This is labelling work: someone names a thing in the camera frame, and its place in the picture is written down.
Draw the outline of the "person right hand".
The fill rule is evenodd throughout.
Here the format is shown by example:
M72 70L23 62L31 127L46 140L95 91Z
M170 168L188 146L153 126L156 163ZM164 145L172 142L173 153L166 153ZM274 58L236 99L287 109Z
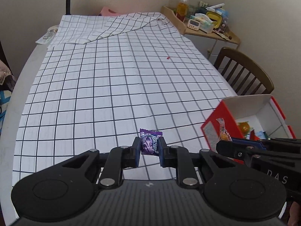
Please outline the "person right hand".
M288 226L299 226L301 221L300 205L297 202L293 202L289 211Z

